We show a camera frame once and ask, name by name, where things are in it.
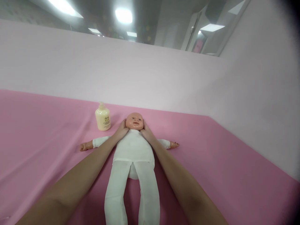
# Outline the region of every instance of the white fabric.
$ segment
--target white fabric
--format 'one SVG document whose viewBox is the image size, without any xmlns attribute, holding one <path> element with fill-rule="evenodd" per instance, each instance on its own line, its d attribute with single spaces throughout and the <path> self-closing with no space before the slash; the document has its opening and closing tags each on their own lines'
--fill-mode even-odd
<svg viewBox="0 0 300 225">
<path fill-rule="evenodd" d="M 102 145 L 107 139 L 109 139 L 111 136 L 106 136 L 106 137 L 99 137 L 93 140 L 93 147 L 97 148 L 100 145 Z"/>
<path fill-rule="evenodd" d="M 141 187 L 138 224 L 159 225 L 160 204 L 155 173 L 149 162 L 114 161 L 104 202 L 106 225 L 127 225 L 124 191 L 131 165 L 134 164 Z"/>
<path fill-rule="evenodd" d="M 170 148 L 170 141 L 167 141 L 167 140 L 164 140 L 164 139 L 157 139 L 161 144 L 162 146 L 165 148 L 165 149 L 169 149 Z"/>
<path fill-rule="evenodd" d="M 94 139 L 93 147 L 99 147 L 109 137 Z M 159 139 L 159 142 L 165 148 L 170 148 L 169 141 Z M 106 224 L 127 225 L 123 196 L 127 178 L 132 178 L 139 179 L 141 188 L 138 224 L 159 225 L 159 193 L 153 169 L 154 155 L 151 145 L 138 130 L 129 130 L 118 142 L 113 156 L 104 203 Z"/>
</svg>

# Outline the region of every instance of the doll face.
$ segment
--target doll face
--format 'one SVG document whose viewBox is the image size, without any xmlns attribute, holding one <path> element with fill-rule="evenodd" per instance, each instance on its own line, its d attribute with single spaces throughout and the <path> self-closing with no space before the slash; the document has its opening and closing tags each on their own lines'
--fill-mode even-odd
<svg viewBox="0 0 300 225">
<path fill-rule="evenodd" d="M 144 121 L 141 114 L 134 112 L 127 116 L 125 126 L 129 129 L 142 130 L 144 128 Z"/>
</svg>

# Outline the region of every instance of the yellow bottle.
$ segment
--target yellow bottle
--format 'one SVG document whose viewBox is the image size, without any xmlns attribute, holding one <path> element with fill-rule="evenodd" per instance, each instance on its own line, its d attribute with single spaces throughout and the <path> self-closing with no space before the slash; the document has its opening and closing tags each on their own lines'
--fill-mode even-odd
<svg viewBox="0 0 300 225">
<path fill-rule="evenodd" d="M 109 109 L 105 107 L 103 102 L 100 102 L 99 108 L 95 112 L 98 129 L 106 131 L 110 128 Z"/>
</svg>

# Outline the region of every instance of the fluorescent light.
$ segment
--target fluorescent light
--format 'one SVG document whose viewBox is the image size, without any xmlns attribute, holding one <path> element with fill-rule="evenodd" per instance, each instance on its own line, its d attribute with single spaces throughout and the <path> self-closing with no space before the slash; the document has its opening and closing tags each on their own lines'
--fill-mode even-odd
<svg viewBox="0 0 300 225">
<path fill-rule="evenodd" d="M 78 12 L 76 12 L 72 6 L 66 0 L 48 0 L 54 5 L 59 11 L 68 14 L 70 16 L 83 18 Z"/>
<path fill-rule="evenodd" d="M 92 33 L 99 33 L 99 34 L 101 34 L 100 31 L 98 31 L 97 29 L 89 28 L 89 30 L 90 30 Z"/>
<path fill-rule="evenodd" d="M 116 16 L 118 21 L 125 24 L 132 23 L 132 13 L 129 9 L 118 8 L 116 9 Z"/>
<path fill-rule="evenodd" d="M 219 30 L 223 27 L 225 27 L 225 26 L 210 23 L 210 24 L 206 25 L 205 27 L 202 27 L 200 30 L 214 32 L 214 31 Z"/>
<path fill-rule="evenodd" d="M 127 31 L 128 36 L 137 37 L 137 33 Z"/>
<path fill-rule="evenodd" d="M 241 3 L 237 4 L 235 7 L 233 7 L 232 9 L 230 9 L 228 12 L 232 13 L 234 15 L 237 15 L 240 12 L 241 8 L 243 7 L 244 3 L 245 3 L 245 0 L 242 1 Z"/>
</svg>

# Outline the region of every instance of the pink cloth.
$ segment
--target pink cloth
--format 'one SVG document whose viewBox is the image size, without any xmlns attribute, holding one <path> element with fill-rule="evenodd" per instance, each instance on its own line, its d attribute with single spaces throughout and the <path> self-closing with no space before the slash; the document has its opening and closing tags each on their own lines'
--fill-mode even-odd
<svg viewBox="0 0 300 225">
<path fill-rule="evenodd" d="M 282 224 L 299 188 L 297 181 L 207 116 L 107 104 L 112 127 L 101 132 L 94 118 L 97 102 L 0 90 L 0 105 L 0 224 L 15 224 L 46 187 L 92 152 L 80 152 L 81 142 L 112 135 L 131 112 L 141 113 L 157 138 L 180 143 L 170 152 L 229 224 Z M 113 154 L 69 224 L 105 224 L 112 160 Z M 160 222 L 187 224 L 155 160 Z M 128 224 L 138 223 L 139 193 L 138 180 L 128 179 L 124 195 Z"/>
</svg>

